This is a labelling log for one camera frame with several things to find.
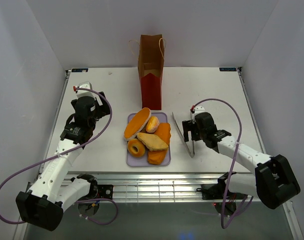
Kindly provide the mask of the orange loaf bread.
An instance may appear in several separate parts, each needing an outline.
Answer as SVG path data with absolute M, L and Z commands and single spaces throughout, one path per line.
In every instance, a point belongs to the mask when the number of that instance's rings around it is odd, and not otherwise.
M 157 130 L 154 132 L 161 140 L 163 140 L 167 145 L 170 143 L 171 138 L 171 126 L 169 123 L 160 123 Z M 152 165 L 160 165 L 167 154 L 168 149 L 159 151 L 149 151 L 148 152 L 148 163 Z

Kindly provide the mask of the aluminium frame rail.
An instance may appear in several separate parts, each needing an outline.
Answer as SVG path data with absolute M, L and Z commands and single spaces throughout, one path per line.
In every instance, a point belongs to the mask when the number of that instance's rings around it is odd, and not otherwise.
M 46 231 L 29 225 L 26 240 L 301 240 L 291 202 L 271 210 L 258 199 L 226 229 L 216 200 L 204 200 L 197 188 L 209 186 L 216 174 L 100 174 L 98 181 L 113 185 L 117 203 L 102 203 L 94 215 L 97 225 L 69 208 L 59 227 Z

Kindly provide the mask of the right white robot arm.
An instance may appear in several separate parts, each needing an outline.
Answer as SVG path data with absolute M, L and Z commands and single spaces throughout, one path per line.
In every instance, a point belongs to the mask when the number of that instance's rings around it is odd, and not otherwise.
M 183 138 L 203 141 L 206 147 L 234 159 L 250 171 L 250 176 L 236 172 L 225 173 L 217 184 L 200 191 L 208 199 L 228 199 L 233 194 L 259 198 L 270 209 L 276 209 L 301 192 L 300 185 L 283 155 L 270 156 L 253 148 L 237 143 L 226 130 L 217 129 L 208 112 L 195 114 L 193 119 L 182 122 Z

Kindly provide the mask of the small round sugared bun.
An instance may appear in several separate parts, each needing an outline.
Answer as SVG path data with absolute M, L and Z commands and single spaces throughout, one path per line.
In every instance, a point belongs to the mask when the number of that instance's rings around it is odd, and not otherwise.
M 154 133 L 157 130 L 159 124 L 159 119 L 156 116 L 151 116 L 145 128 L 146 132 L 150 134 Z

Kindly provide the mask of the ring donut bread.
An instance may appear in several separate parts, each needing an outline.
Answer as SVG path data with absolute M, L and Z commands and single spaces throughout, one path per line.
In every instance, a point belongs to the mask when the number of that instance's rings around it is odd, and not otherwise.
M 145 154 L 145 145 L 137 138 L 131 139 L 128 142 L 127 149 L 135 158 L 142 157 Z

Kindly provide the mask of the blue label sticker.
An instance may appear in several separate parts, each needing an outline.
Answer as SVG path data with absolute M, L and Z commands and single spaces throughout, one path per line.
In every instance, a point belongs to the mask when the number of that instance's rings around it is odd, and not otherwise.
M 72 73 L 86 73 L 86 72 L 88 72 L 88 68 L 73 68 L 72 70 L 71 70 L 71 72 Z
M 220 67 L 219 71 L 221 71 L 221 72 L 236 72 L 237 69 L 235 67 Z

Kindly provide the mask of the tan bread slice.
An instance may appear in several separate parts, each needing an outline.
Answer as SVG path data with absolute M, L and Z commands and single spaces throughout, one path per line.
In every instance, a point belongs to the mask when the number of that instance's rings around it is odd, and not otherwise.
M 140 132 L 137 138 L 150 150 L 150 151 L 163 151 L 168 148 L 168 145 L 157 135 Z

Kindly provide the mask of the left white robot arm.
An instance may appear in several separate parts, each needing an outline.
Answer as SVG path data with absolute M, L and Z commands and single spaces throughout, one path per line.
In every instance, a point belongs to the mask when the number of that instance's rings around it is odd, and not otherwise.
M 92 200 L 98 194 L 97 181 L 89 174 L 80 174 L 61 189 L 69 169 L 93 137 L 96 123 L 111 114 L 104 92 L 94 97 L 91 90 L 76 89 L 77 98 L 71 101 L 75 113 L 66 121 L 56 149 L 38 180 L 26 191 L 19 192 L 15 202 L 24 222 L 55 230 L 63 213 L 78 200 Z

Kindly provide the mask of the lilac plastic tray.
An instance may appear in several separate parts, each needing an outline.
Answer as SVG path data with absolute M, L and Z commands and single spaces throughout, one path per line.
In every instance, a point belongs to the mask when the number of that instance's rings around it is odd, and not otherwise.
M 168 122 L 167 115 L 164 112 L 152 112 L 151 115 L 156 116 L 161 123 L 167 123 Z M 130 154 L 130 152 L 127 152 L 127 157 L 126 157 L 126 163 L 131 167 L 145 167 L 145 168 L 147 168 L 147 167 L 150 167 L 150 168 L 151 167 L 165 167 L 165 166 L 169 165 L 170 162 L 171 162 L 171 149 L 170 149 L 170 147 L 167 150 L 165 158 L 160 165 L 150 164 L 148 162 L 147 150 L 146 150 L 144 156 L 142 156 L 140 158 L 139 157 L 133 157 Z

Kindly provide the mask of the long oval orange bread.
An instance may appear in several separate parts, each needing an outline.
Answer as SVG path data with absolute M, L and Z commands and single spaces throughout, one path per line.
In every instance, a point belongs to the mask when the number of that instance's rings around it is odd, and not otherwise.
M 147 107 L 137 112 L 127 124 L 124 131 L 124 138 L 129 141 L 134 139 L 137 134 L 144 128 L 151 117 L 151 110 Z

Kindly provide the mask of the red brown paper bag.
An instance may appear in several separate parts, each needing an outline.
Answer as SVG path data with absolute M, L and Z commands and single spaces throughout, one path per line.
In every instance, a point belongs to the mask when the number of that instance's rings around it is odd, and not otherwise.
M 161 110 L 165 39 L 161 34 L 142 34 L 137 43 L 139 45 L 137 60 L 142 107 Z

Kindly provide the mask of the right blue label sticker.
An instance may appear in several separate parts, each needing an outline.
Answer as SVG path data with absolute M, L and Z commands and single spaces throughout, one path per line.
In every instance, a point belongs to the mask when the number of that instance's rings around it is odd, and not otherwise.
M 221 71 L 221 72 L 236 72 L 237 69 L 235 67 L 220 67 L 219 71 Z

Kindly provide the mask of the left blue label sticker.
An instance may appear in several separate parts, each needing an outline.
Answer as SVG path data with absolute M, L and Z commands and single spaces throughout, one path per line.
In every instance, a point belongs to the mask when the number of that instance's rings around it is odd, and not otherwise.
M 73 68 L 72 70 L 71 70 L 71 72 L 72 73 L 86 73 L 86 72 L 88 72 L 88 68 Z

